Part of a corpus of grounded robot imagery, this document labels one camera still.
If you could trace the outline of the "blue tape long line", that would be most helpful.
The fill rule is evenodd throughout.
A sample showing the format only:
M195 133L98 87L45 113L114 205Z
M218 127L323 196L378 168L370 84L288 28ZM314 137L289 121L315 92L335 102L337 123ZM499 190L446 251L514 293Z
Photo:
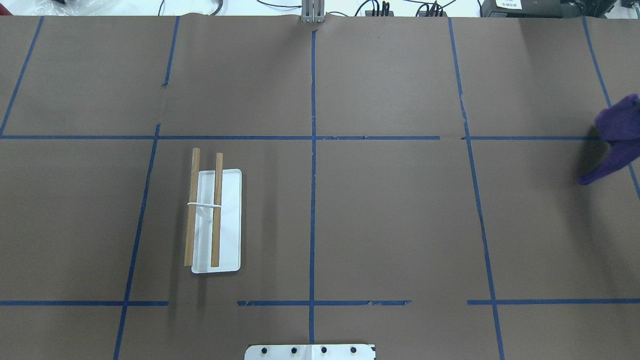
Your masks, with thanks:
M308 290L308 340L315 344L315 277L316 277L316 187L317 187L317 89L316 89L316 53L317 29L311 32L310 43L310 119L311 119L311 175L310 175L310 266Z

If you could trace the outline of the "purple towel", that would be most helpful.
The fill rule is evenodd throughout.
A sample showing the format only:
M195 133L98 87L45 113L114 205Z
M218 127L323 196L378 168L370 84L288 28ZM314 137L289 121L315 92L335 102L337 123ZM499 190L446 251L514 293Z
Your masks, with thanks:
M605 159L578 178L586 186L622 170L640 155L640 100L637 93L622 98L595 118L599 137L610 146Z

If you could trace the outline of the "aluminium profile post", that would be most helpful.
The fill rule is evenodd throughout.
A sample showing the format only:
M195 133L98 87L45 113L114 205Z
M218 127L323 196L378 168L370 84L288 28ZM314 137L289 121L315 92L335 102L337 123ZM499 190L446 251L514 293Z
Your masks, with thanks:
M325 0L302 0L301 22L306 24L324 23L326 19Z

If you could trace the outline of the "wooden rack rod outer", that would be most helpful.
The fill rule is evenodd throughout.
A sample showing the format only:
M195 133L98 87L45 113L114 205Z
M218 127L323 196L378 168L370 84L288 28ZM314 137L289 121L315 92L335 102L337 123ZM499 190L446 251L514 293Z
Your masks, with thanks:
M201 168L201 150L199 148L192 149L189 176L189 196L187 201L187 223L185 235L185 251L183 257L183 265L190 267L194 263L194 245L195 245L195 205L198 196L199 171Z

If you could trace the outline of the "white rack base tray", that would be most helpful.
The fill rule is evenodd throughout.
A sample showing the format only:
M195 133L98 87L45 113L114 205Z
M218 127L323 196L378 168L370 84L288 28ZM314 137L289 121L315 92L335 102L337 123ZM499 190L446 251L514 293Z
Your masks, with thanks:
M199 171L197 203L214 204L214 170ZM222 171L219 266L210 265L213 222L195 217L193 274L237 272L242 266L242 171Z

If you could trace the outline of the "wooden rack rod inner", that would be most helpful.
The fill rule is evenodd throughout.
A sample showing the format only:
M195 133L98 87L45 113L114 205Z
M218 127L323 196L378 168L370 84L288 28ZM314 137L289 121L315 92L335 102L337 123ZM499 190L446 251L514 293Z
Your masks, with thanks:
M220 266L220 239L221 239L221 207L222 188L224 171L224 154L215 153L215 173L214 173L214 207L212 210L212 239L210 266L217 268Z

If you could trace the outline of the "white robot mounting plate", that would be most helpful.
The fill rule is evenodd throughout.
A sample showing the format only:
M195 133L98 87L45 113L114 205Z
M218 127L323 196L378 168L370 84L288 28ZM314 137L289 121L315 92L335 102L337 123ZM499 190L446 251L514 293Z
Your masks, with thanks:
M245 360L376 360L372 344L262 344L249 346Z

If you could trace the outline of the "wooden rack rod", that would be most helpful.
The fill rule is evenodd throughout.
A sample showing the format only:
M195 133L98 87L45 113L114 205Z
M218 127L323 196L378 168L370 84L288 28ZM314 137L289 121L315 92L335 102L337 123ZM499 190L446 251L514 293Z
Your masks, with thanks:
M212 239L210 266L217 268L220 266L220 239L221 239L221 207L222 188L224 171L224 154L215 153L215 173L214 173L214 207L212 210Z
M201 150L199 148L192 149L189 176L189 196L187 201L187 223L185 235L185 251L183 257L183 265L190 267L194 263L194 245L195 245L195 205L198 196L199 171L201 168Z

